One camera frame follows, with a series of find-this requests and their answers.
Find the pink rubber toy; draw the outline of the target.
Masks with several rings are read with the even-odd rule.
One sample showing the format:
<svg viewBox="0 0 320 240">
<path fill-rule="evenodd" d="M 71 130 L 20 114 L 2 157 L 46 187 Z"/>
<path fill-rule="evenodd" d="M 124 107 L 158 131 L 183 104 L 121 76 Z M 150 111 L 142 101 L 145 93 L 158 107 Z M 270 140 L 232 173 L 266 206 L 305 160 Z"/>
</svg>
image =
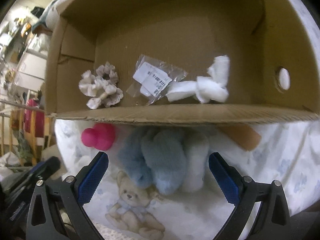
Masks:
<svg viewBox="0 0 320 240">
<path fill-rule="evenodd" d="M 81 133 L 81 141 L 87 147 L 100 151 L 109 150 L 116 140 L 116 128 L 112 124 L 96 123 Z"/>
</svg>

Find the blue and white fluffy plush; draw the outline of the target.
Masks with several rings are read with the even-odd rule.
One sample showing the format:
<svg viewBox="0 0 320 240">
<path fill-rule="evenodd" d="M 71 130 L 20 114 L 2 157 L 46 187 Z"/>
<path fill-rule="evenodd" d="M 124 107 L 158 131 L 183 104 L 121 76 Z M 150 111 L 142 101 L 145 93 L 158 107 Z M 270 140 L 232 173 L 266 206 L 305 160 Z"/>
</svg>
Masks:
<svg viewBox="0 0 320 240">
<path fill-rule="evenodd" d="M 118 159 L 136 186 L 154 185 L 168 196 L 203 187 L 208 155 L 208 138 L 196 129 L 142 126 L 125 139 Z"/>
</svg>

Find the lilac fabric scrunchie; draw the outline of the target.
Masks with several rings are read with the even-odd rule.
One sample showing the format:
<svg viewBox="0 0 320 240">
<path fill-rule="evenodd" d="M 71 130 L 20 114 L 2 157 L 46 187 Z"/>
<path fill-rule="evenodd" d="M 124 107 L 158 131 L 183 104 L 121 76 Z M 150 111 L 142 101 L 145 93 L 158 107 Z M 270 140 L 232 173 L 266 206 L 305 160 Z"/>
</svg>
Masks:
<svg viewBox="0 0 320 240">
<path fill-rule="evenodd" d="M 79 81 L 82 94 L 89 97 L 89 109 L 112 107 L 120 103 L 124 94 L 118 87 L 119 77 L 116 67 L 109 62 L 100 65 L 94 72 L 85 71 Z"/>
</svg>

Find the white knotted cloth strip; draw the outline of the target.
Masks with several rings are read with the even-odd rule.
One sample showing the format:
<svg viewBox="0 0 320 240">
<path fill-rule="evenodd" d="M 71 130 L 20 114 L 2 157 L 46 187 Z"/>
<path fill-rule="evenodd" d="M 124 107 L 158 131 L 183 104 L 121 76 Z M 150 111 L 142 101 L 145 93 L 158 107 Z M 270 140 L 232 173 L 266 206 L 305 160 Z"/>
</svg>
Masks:
<svg viewBox="0 0 320 240">
<path fill-rule="evenodd" d="M 207 76 L 198 76 L 195 81 L 180 81 L 170 84 L 166 97 L 174 102 L 193 96 L 200 103 L 210 101 L 224 103 L 228 97 L 230 59 L 227 55 L 217 56 L 207 69 Z"/>
</svg>

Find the clear plastic bag with label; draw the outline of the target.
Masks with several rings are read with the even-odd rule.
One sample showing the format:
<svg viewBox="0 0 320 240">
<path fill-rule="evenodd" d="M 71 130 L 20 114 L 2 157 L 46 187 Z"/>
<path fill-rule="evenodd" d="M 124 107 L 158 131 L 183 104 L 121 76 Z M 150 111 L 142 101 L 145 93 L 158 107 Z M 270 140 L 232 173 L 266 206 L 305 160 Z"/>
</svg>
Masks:
<svg viewBox="0 0 320 240">
<path fill-rule="evenodd" d="M 171 83 L 180 82 L 187 75 L 180 67 L 142 54 L 136 62 L 133 83 L 126 92 L 133 98 L 143 98 L 148 106 L 163 98 Z"/>
</svg>

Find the wooden rack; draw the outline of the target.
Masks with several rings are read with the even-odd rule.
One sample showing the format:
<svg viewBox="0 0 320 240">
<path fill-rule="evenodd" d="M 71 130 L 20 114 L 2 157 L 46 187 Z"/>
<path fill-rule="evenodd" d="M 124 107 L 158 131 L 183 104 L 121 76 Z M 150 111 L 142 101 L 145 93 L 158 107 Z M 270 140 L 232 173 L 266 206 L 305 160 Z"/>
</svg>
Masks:
<svg viewBox="0 0 320 240">
<path fill-rule="evenodd" d="M 21 166 L 35 166 L 42 152 L 55 144 L 53 129 L 54 119 L 46 116 L 36 100 L 25 104 L 1 100 L 1 155 L 8 146 Z"/>
</svg>

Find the white bear-print bed sheet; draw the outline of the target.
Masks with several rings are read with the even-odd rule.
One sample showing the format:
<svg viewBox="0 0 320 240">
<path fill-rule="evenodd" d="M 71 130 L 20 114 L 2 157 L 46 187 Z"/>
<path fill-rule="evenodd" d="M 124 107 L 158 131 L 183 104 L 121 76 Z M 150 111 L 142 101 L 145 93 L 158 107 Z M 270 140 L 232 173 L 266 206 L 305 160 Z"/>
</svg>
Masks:
<svg viewBox="0 0 320 240">
<path fill-rule="evenodd" d="M 116 130 L 85 210 L 137 239 L 212 239 L 233 205 L 218 152 L 289 214 L 319 201 L 319 27 L 302 0 L 69 0 L 47 69 L 68 174 L 96 155 L 81 135 Z"/>
</svg>

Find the open cardboard box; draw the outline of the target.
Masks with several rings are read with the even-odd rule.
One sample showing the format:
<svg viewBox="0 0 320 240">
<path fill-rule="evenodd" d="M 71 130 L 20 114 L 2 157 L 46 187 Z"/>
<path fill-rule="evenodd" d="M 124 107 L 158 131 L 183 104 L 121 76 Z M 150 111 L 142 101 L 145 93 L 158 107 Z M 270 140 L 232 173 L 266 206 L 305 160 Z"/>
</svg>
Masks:
<svg viewBox="0 0 320 240">
<path fill-rule="evenodd" d="M 58 11 L 47 60 L 48 115 L 154 125 L 319 118 L 319 28 L 301 0 L 67 0 Z M 180 67 L 189 79 L 227 55 L 227 102 L 147 105 L 125 95 L 115 107 L 90 110 L 81 74 L 109 62 L 126 91 L 140 55 Z"/>
</svg>

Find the white kitchen cabinet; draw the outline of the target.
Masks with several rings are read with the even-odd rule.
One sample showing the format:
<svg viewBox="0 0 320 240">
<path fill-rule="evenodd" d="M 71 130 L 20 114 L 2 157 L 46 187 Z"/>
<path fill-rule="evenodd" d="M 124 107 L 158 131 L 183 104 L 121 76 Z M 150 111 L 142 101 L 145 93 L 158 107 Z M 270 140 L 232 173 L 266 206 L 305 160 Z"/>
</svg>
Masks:
<svg viewBox="0 0 320 240">
<path fill-rule="evenodd" d="M 34 36 L 28 43 L 17 66 L 15 85 L 38 91 L 45 80 L 50 37 L 45 34 Z"/>
</svg>

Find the crumpled floral quilt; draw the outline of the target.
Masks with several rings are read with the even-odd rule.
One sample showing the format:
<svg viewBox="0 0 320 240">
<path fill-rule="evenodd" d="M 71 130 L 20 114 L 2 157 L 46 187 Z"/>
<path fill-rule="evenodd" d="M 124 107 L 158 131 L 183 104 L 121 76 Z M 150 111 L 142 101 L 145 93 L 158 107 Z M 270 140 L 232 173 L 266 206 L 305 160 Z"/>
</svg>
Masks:
<svg viewBox="0 0 320 240">
<path fill-rule="evenodd" d="M 58 0 L 52 0 L 46 9 L 41 14 L 39 20 L 32 26 L 31 31 L 33 34 L 51 35 L 54 30 L 55 24 L 59 19 L 59 13 L 55 9 Z"/>
</svg>

